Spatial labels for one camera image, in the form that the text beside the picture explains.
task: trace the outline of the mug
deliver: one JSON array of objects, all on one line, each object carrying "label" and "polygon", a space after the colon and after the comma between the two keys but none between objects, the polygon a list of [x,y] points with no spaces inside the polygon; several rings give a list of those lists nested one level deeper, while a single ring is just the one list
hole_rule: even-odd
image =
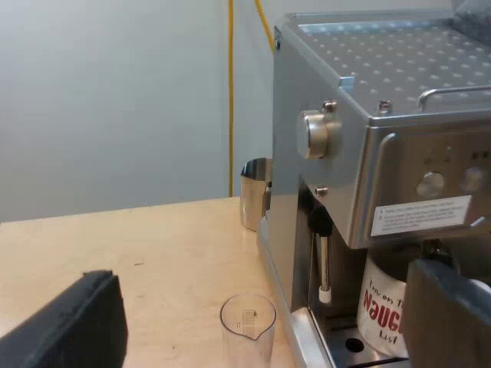
[{"label": "mug", "polygon": [[400,332],[406,283],[382,271],[368,253],[358,304],[358,330],[375,350],[408,358]]}]

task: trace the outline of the black object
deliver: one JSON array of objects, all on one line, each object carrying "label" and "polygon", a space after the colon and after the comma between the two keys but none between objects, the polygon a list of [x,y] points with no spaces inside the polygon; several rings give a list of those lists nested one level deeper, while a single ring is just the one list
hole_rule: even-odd
[{"label": "black object", "polygon": [[308,219],[308,225],[312,232],[319,234],[322,237],[331,236],[333,229],[333,221],[328,213],[328,210],[322,206],[317,207]]},{"label": "black object", "polygon": [[0,367],[119,368],[127,337],[118,277],[92,271],[0,339]]},{"label": "black object", "polygon": [[491,367],[491,296],[439,261],[411,262],[401,330],[413,368]]}]

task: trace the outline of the stainless steel espresso machine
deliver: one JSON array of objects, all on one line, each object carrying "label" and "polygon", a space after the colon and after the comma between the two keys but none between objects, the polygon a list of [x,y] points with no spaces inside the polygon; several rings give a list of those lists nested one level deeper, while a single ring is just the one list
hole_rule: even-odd
[{"label": "stainless steel espresso machine", "polygon": [[411,365],[359,344],[370,248],[440,239],[462,275],[491,281],[491,31],[478,17],[276,25],[272,202],[258,247],[298,366]]}]

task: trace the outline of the white sticker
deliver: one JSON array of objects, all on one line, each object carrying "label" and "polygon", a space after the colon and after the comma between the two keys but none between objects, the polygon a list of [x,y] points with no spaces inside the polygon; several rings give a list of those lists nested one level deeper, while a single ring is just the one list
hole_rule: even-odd
[{"label": "white sticker", "polygon": [[375,209],[371,236],[462,225],[471,198],[471,195],[463,195],[402,205],[382,205]]}]

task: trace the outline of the table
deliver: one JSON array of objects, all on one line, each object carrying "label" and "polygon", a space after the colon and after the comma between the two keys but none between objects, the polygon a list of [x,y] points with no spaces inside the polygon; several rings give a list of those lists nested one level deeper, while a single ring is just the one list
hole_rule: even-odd
[{"label": "table", "polygon": [[[120,278],[125,368],[225,367],[219,309],[240,292],[272,291],[240,225],[239,199],[158,205],[0,224],[0,336],[81,277]],[[272,366],[293,367],[281,321]]]}]

